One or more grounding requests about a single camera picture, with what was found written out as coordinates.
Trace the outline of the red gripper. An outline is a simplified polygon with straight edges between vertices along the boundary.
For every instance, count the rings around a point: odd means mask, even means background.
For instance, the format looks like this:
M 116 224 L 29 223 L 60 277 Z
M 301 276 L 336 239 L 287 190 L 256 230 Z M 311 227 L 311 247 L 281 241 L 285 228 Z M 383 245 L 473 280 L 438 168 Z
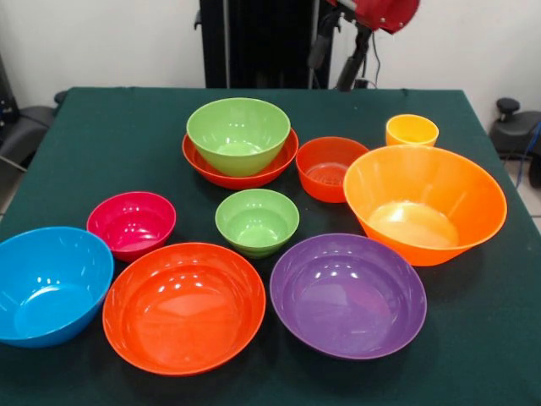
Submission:
M 340 11 L 328 13 L 320 22 L 317 36 L 308 58 L 311 69 L 319 69 L 325 55 L 331 47 L 335 28 L 338 26 L 341 13 L 348 21 L 356 22 L 357 35 L 355 50 L 347 59 L 339 75 L 336 88 L 339 91 L 350 91 L 357 78 L 358 71 L 366 59 L 369 50 L 369 39 L 373 30 L 384 30 L 395 34 L 413 19 L 418 11 L 419 0 L 330 0 L 329 4 Z

